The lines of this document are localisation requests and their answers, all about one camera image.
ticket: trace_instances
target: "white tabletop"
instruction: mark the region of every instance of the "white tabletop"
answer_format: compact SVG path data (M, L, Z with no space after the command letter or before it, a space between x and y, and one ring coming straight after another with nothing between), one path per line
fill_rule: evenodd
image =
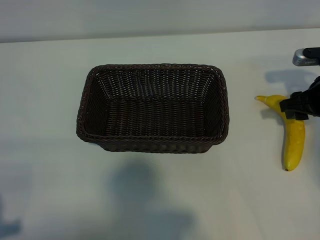
M301 163L285 172L284 126L254 100L306 90L320 69L292 57L319 39L320 29L300 29L0 44L0 230L16 226L8 235L23 240L319 239L320 121L306 121ZM225 142L153 154L77 137L90 69L151 63L223 71Z

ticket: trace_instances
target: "banana tip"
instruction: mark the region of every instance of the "banana tip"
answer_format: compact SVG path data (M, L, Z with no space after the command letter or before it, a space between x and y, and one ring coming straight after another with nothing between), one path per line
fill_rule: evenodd
M260 101L262 103L265 103L267 100L267 97L266 96L256 96L254 99L257 101Z

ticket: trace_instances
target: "brown wicker basket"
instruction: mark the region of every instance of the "brown wicker basket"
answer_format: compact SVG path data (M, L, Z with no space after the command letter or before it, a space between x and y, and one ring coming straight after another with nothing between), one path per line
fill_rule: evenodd
M112 152L204 153L228 125L226 82L214 66L103 65L87 76L76 133Z

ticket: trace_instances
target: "banana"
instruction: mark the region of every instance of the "banana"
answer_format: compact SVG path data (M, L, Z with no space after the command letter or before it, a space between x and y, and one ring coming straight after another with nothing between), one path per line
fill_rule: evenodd
M295 119L287 119L286 114L281 112L280 102L287 99L282 95L256 96L256 100L264 103L269 108L276 111L283 119L285 124L285 143L283 153L284 169L294 170L302 157L305 145L305 123Z

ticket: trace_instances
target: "wicker basket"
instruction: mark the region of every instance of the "wicker basket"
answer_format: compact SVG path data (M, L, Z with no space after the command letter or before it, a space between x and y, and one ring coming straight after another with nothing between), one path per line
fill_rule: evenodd
M103 65L87 76L76 133L111 152L204 153L228 125L226 82L214 66Z

